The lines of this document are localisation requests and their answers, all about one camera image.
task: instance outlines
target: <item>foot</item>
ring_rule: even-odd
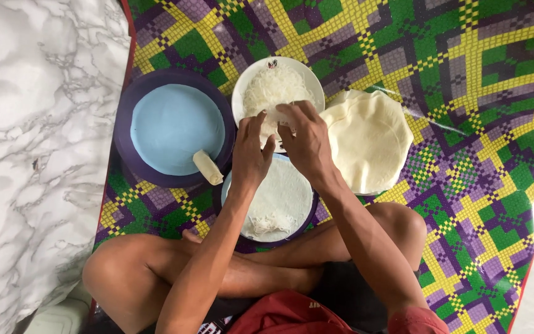
[[[193,234],[193,232],[189,231],[188,229],[183,231],[183,239],[189,240],[190,242],[195,242],[197,244],[200,244],[201,241],[203,241],[203,238],[196,234]]]

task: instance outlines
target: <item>person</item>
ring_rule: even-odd
[[[261,151],[262,112],[240,122],[231,188],[202,242],[188,231],[182,240],[108,240],[84,268],[92,297],[126,334],[196,333],[228,315],[235,316],[229,333],[449,333],[417,280],[423,218],[397,203],[365,208],[335,167],[314,106],[301,101],[277,110],[296,130],[278,126],[290,161],[332,220],[269,251],[234,252],[275,149],[271,135]]]

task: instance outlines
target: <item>hand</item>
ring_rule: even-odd
[[[269,136],[263,152],[259,139],[266,116],[267,113],[262,111],[257,116],[240,120],[232,158],[232,188],[254,192],[269,171],[275,151],[275,134]]]
[[[290,161],[318,191],[318,186],[338,173],[331,158],[327,125],[308,101],[277,105],[276,109],[284,113],[296,129],[294,136],[288,126],[278,125],[277,128]]]

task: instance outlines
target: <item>white plate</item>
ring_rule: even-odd
[[[278,64],[286,64],[292,70],[300,73],[300,75],[304,77],[306,88],[315,96],[316,112],[321,113],[324,110],[323,87],[320,85],[319,79],[316,78],[316,75],[306,65],[288,57],[264,58],[250,65],[244,72],[242,72],[238,81],[236,81],[236,85],[234,86],[234,91],[232,93],[232,114],[234,115],[236,127],[238,127],[238,123],[245,116],[243,99],[248,83],[257,75],[259,71],[267,67],[268,62],[273,62],[276,60]],[[267,137],[262,135],[261,143],[265,145],[266,142]],[[276,153],[283,153],[285,151],[286,150],[280,148],[279,145],[275,148]]]

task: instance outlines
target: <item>woven mat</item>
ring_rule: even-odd
[[[312,68],[327,100],[349,88],[401,102],[415,139],[397,201],[428,225],[420,284],[453,333],[505,333],[534,254],[533,0],[129,0],[132,78],[170,66],[225,95],[270,55]],[[100,243],[204,236],[211,187],[160,188],[113,156]],[[322,203],[309,228],[330,219]],[[239,246],[239,251],[258,249]]]

